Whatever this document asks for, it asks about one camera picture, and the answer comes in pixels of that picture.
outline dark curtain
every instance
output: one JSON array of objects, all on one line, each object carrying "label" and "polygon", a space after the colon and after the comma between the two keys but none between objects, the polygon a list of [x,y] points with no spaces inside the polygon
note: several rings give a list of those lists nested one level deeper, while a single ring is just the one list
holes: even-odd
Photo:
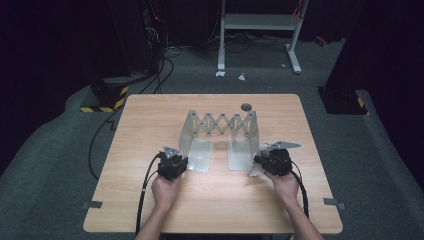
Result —
[{"label": "dark curtain", "polygon": [[310,0],[299,38],[311,41],[320,36],[327,42],[347,38],[364,1]]},{"label": "dark curtain", "polygon": [[326,87],[365,89],[399,155],[424,186],[424,2],[366,1]]},{"label": "dark curtain", "polygon": [[0,6],[0,174],[26,139],[88,85],[60,34],[62,26],[49,12],[53,3],[4,1]]}]

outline gray carpet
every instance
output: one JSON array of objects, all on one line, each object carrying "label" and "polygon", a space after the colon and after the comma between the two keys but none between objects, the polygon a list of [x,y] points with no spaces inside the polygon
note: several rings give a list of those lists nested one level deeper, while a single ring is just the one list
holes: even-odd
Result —
[{"label": "gray carpet", "polygon": [[[225,77],[215,77],[217,50],[182,48],[161,86],[166,93],[294,93],[299,95],[333,195],[345,203],[342,233],[326,239],[424,239],[424,196],[390,142],[370,96],[358,91],[370,114],[328,115],[317,92],[325,85],[343,42],[325,48],[300,41],[303,73],[292,72],[282,44],[228,43]],[[166,56],[177,55],[172,49]],[[161,79],[171,70],[165,62]],[[244,74],[245,81],[238,77]],[[147,81],[130,86],[136,94]],[[156,83],[144,93],[153,93]],[[0,179],[0,239],[133,239],[133,233],[87,233],[83,223],[96,187],[88,167],[90,142],[109,113],[82,113],[88,88],[71,96],[66,111],[41,126]],[[120,113],[112,120],[119,121]],[[100,174],[114,131],[106,124],[91,153]]]}]

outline metal bracket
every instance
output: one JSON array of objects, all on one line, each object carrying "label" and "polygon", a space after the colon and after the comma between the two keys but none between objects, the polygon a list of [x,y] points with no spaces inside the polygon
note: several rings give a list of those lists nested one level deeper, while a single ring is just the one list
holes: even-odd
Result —
[{"label": "metal bracket", "polygon": [[283,141],[278,141],[268,146],[268,148],[271,148],[271,149],[287,149],[287,148],[296,148],[296,147],[301,147],[301,145],[298,143],[283,142]]},{"label": "metal bracket", "polygon": [[206,113],[203,118],[199,118],[195,110],[189,110],[179,141],[181,154],[188,156],[188,168],[201,172],[207,171],[213,142],[197,140],[196,138],[201,132],[212,136],[213,132],[223,135],[228,130],[231,131],[231,139],[228,142],[228,168],[230,170],[250,170],[253,157],[259,150],[259,132],[255,111],[249,111],[245,118],[236,113],[229,119],[222,113],[215,119],[211,113]]},{"label": "metal bracket", "polygon": [[173,156],[177,155],[180,151],[171,147],[164,146],[163,151],[165,152],[166,158],[170,159]]}]

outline yellow and black hazard tape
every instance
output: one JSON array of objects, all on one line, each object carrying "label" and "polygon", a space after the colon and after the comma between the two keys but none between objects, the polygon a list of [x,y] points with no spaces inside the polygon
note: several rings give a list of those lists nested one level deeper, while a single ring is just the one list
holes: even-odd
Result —
[{"label": "yellow and black hazard tape", "polygon": [[114,112],[119,110],[124,104],[125,95],[128,92],[129,86],[122,88],[119,98],[113,106],[81,106],[82,112]]},{"label": "yellow and black hazard tape", "polygon": [[365,107],[364,101],[360,97],[358,97],[358,103],[359,103],[359,107],[361,108],[361,110],[365,111],[366,115],[368,115],[369,112],[368,112],[367,108]]}]

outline black handheld controller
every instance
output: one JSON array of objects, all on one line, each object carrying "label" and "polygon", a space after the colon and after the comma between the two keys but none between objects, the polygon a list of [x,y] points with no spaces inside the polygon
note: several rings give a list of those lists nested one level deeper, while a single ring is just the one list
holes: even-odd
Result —
[{"label": "black handheld controller", "polygon": [[159,152],[159,155],[158,174],[166,180],[174,180],[187,169],[188,157],[183,159],[181,155],[174,155],[168,158],[164,152]]},{"label": "black handheld controller", "polygon": [[265,149],[254,157],[254,161],[261,164],[267,172],[277,175],[287,175],[292,169],[292,161],[287,149]]}]

